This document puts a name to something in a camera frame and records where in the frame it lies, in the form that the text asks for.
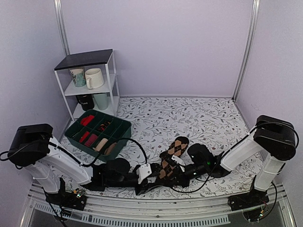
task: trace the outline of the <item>wall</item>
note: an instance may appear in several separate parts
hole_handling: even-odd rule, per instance
[[[53,73],[64,57],[53,0],[2,0],[0,31],[0,151],[21,125],[49,123],[58,137],[69,115]],[[0,173],[0,226],[17,227],[31,178],[10,162]]]
[[[231,97],[252,0],[64,0],[71,53],[116,50],[123,96]]]
[[[252,127],[267,114],[291,122],[303,140],[303,4],[299,0],[261,1],[256,34],[237,101]],[[297,226],[303,226],[303,144],[280,178]]]

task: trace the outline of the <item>green organizer bin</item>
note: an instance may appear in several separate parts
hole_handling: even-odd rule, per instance
[[[94,119],[91,120],[91,122],[87,126],[81,125],[81,120],[89,115],[95,116]],[[106,129],[103,132],[97,131],[98,127],[106,121],[110,121],[110,124],[106,127]],[[84,152],[92,155],[93,157],[96,157],[99,153],[94,151],[93,148],[95,148],[103,138],[108,139],[108,141],[104,145],[104,149],[106,149],[116,139],[122,137],[130,138],[132,135],[131,126],[132,124],[126,120],[122,120],[120,118],[96,110],[88,110],[67,129],[67,131],[65,132],[65,136],[73,146],[83,150]],[[89,135],[82,143],[80,143],[79,140],[87,131],[89,132]],[[86,142],[86,140],[88,140],[91,134],[97,135],[98,138],[90,147],[86,147],[84,143]],[[126,145],[126,143],[126,140],[119,141],[110,154],[102,154],[100,155],[99,159],[104,162],[115,159],[122,150],[122,148]]]

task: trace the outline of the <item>mug handle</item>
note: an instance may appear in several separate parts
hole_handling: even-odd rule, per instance
[[[87,88],[88,89],[93,89],[93,87],[92,87],[92,85],[91,85],[91,78],[90,77],[88,77],[87,79],[86,79],[86,85],[87,85]]]

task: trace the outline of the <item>mug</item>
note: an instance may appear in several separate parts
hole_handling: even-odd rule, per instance
[[[95,107],[92,95],[78,95],[76,98],[84,111],[91,110]]]
[[[86,85],[88,89],[94,89],[104,84],[101,69],[94,68],[85,72]]]
[[[99,110],[105,110],[108,107],[107,93],[94,94],[94,98]]]
[[[76,87],[83,87],[86,85],[84,68],[77,68],[70,70],[72,81]]]

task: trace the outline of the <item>cream mug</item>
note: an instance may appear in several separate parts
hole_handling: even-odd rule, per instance
[[[104,84],[101,69],[93,68],[85,72],[86,85],[88,89],[94,89]]]

